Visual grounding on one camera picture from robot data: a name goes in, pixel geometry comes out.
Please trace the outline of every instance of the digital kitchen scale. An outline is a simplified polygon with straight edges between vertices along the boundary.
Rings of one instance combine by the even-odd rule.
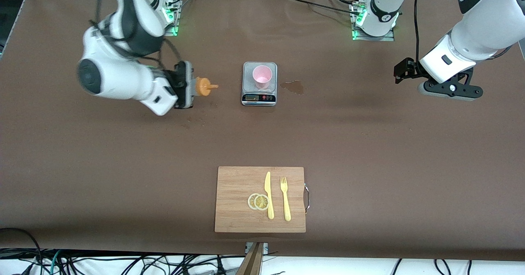
[[[264,65],[272,70],[272,80],[266,89],[259,89],[253,80],[253,69]],[[274,62],[245,62],[242,71],[243,105],[261,105],[272,107],[277,103],[277,65]]]

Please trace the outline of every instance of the wooden cutting board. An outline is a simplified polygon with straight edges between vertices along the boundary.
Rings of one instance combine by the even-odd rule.
[[[253,193],[266,195],[266,173],[272,176],[274,219],[266,210],[253,210],[248,197]],[[292,219],[285,221],[281,177],[288,183],[288,202]],[[304,168],[221,166],[217,175],[215,232],[235,233],[304,233]]]

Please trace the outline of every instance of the cutting board handle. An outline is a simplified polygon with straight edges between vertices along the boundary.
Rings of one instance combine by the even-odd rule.
[[[310,190],[308,190],[308,187],[306,186],[306,183],[304,183],[304,189],[306,190],[307,196],[308,196],[308,204],[306,208],[304,209],[304,214],[306,215],[308,213],[308,209],[310,208]]]

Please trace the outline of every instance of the pink cup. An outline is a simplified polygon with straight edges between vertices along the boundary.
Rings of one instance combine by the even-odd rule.
[[[267,66],[260,65],[253,69],[253,80],[255,80],[255,86],[259,89],[266,89],[270,86],[272,80],[272,69]]]

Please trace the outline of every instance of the lemon slice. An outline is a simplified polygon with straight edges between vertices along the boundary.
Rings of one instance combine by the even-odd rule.
[[[258,210],[266,210],[268,208],[268,196],[260,194],[255,197],[255,208]]]
[[[248,206],[250,206],[251,209],[257,210],[257,207],[255,207],[255,198],[259,196],[259,193],[253,193],[248,197]]]

